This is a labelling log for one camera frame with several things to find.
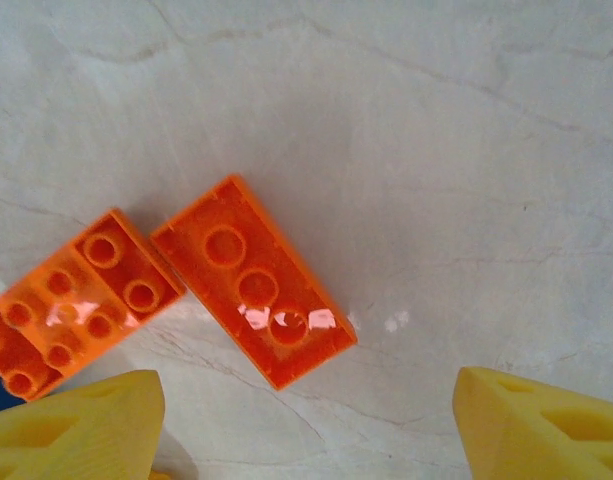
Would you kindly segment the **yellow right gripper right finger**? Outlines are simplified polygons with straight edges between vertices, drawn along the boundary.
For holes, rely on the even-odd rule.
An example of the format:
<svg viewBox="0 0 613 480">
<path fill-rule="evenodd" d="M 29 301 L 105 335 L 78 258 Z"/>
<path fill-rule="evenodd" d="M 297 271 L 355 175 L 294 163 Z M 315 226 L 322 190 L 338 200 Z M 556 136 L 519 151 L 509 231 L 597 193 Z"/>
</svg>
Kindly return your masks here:
<svg viewBox="0 0 613 480">
<path fill-rule="evenodd" d="M 475 479 L 613 479 L 613 403 L 482 368 L 452 399 Z"/>
</svg>

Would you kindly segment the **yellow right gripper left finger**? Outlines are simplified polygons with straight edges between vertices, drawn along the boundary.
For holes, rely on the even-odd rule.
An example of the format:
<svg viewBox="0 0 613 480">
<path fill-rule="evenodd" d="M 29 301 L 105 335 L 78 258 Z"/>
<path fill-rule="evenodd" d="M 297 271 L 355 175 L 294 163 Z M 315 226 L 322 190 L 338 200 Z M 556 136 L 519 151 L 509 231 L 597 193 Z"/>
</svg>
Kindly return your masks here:
<svg viewBox="0 0 613 480">
<path fill-rule="evenodd" d="M 134 370 L 0 411 L 0 479 L 149 479 L 165 415 Z"/>
</svg>

